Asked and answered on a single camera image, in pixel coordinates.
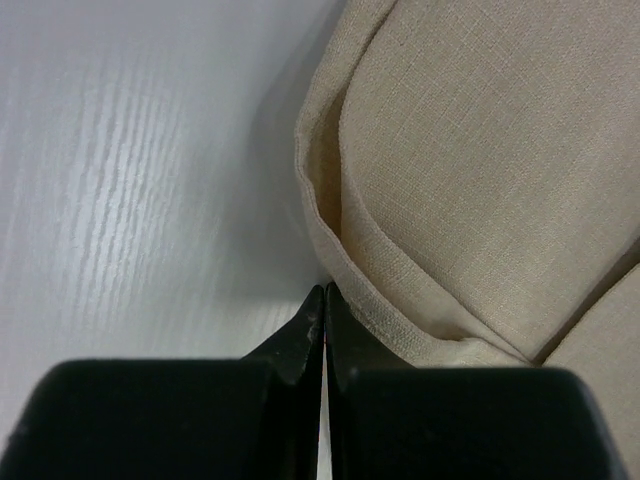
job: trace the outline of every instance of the folded fabric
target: folded fabric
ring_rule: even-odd
[[[589,308],[638,262],[639,52],[635,0],[353,0],[296,128],[356,317],[418,366],[551,354],[638,475],[638,273]]]

